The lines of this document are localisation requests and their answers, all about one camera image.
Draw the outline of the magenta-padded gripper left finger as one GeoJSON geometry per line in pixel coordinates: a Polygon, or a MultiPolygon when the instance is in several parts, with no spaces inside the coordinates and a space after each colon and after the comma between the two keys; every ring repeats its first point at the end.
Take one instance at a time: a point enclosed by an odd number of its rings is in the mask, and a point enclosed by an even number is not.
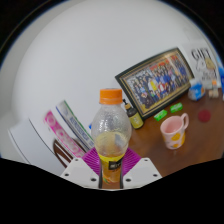
{"type": "Polygon", "coordinates": [[[82,187],[100,189],[101,164],[96,149],[91,149],[82,158],[74,158],[61,177],[82,187]]]}

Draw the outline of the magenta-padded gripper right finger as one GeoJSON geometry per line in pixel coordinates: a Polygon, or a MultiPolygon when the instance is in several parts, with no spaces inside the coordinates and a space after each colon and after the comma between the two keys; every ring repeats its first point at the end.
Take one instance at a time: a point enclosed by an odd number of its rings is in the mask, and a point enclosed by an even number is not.
{"type": "Polygon", "coordinates": [[[161,178],[161,174],[149,158],[141,158],[132,149],[127,149],[122,159],[120,180],[122,189],[139,188],[161,178]]]}

